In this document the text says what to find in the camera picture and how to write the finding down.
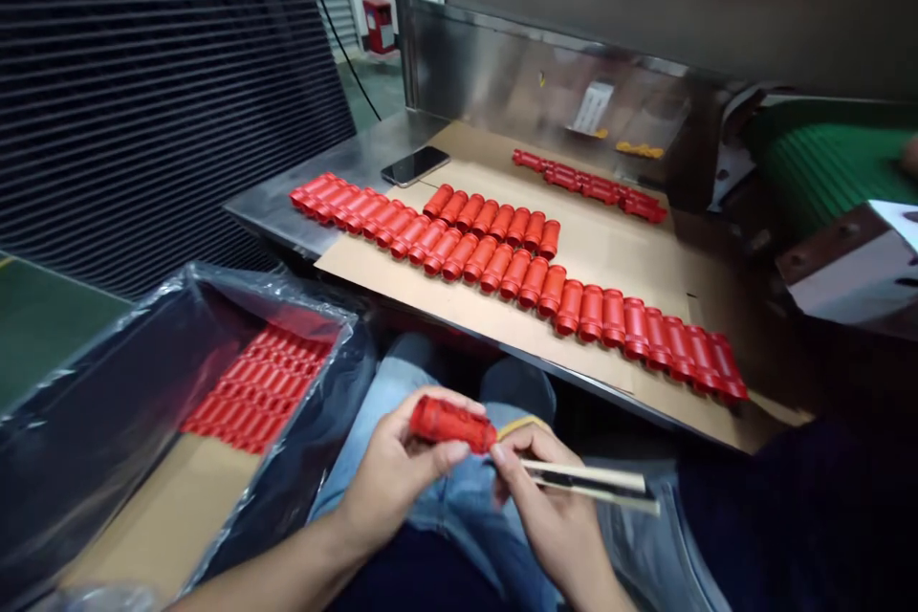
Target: hand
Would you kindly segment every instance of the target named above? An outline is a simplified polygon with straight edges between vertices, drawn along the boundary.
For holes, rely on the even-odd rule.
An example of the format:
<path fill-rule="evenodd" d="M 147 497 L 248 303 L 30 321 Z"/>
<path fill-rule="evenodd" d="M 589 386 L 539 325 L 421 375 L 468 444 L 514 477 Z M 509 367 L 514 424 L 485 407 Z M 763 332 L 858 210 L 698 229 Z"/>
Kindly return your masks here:
<path fill-rule="evenodd" d="M 428 395 L 476 414 L 485 407 L 444 387 L 422 387 L 380 419 L 357 475 L 336 509 L 349 537 L 372 553 L 402 526 L 418 496 L 469 456 L 464 442 L 425 444 L 409 437 L 408 424 L 418 401 Z"/>
<path fill-rule="evenodd" d="M 539 461 L 583 466 L 580 458 L 555 435 L 530 424 L 518 428 L 492 447 L 503 481 L 498 499 L 509 491 L 519 510 L 535 557 L 565 599 L 576 609 L 607 608 L 618 588 L 602 542 L 596 505 L 589 497 L 563 490 L 541 490 L 523 468 L 518 453 Z"/>

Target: person's left hand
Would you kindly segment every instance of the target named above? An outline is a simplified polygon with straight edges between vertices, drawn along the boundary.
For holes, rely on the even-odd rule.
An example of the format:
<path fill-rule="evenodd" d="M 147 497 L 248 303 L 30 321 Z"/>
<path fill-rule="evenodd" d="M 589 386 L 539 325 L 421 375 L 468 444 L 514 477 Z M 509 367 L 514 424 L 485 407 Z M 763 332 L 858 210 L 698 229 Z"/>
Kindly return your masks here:
<path fill-rule="evenodd" d="M 357 475 L 336 509 L 348 535 L 367 552 L 375 552 L 388 542 L 418 496 L 469 456 L 469 445 L 464 442 L 432 446 L 409 436 L 411 414 L 425 395 L 447 400 L 471 413 L 485 413 L 484 406 L 458 392 L 422 387 L 380 419 Z"/>

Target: stainless steel table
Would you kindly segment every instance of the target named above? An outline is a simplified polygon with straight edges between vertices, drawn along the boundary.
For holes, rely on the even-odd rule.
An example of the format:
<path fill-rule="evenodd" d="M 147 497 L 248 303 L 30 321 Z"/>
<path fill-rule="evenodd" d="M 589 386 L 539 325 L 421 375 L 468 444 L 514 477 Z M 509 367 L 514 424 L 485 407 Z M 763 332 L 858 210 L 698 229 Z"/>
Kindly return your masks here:
<path fill-rule="evenodd" d="M 306 258 L 318 259 L 338 239 L 340 232 L 337 229 L 325 228 L 318 223 L 305 220 L 290 202 L 288 194 L 291 190 L 323 172 L 333 172 L 352 184 L 372 186 L 377 191 L 385 193 L 392 185 L 383 180 L 380 170 L 424 145 L 448 124 L 448 120 L 406 110 L 375 124 L 370 129 L 338 144 L 325 153 L 241 193 L 229 201 L 224 208 L 243 227 L 256 235 L 267 238 Z M 681 427 L 695 432 L 694 429 L 661 414 L 656 409 L 638 402 L 631 395 L 620 392 L 603 382 L 587 378 L 580 373 L 486 338 L 479 333 L 465 328 L 457 327 L 457 329 L 488 341 L 512 356 L 532 363 L 546 373 L 617 404 L 658 426 Z"/>

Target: chopsticks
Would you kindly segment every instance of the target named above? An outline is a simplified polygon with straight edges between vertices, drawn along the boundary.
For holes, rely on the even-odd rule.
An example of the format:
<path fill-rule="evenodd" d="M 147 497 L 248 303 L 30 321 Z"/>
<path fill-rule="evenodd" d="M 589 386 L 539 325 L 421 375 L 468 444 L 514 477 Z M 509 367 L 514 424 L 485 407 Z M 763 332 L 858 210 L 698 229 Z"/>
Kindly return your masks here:
<path fill-rule="evenodd" d="M 521 462 L 537 485 L 575 492 L 654 516 L 660 515 L 660 504 L 649 492 L 644 477 L 639 473 L 569 467 L 532 459 L 522 459 Z"/>

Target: smartphone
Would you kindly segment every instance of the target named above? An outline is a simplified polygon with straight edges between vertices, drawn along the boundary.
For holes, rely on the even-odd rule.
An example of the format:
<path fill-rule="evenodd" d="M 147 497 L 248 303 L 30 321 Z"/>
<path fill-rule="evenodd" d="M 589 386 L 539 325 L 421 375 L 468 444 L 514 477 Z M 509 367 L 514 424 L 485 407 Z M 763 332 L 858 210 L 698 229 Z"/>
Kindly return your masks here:
<path fill-rule="evenodd" d="M 449 162 L 449 154 L 439 148 L 425 146 L 409 156 L 382 169 L 382 178 L 401 187 L 411 186 L 428 172 Z"/>

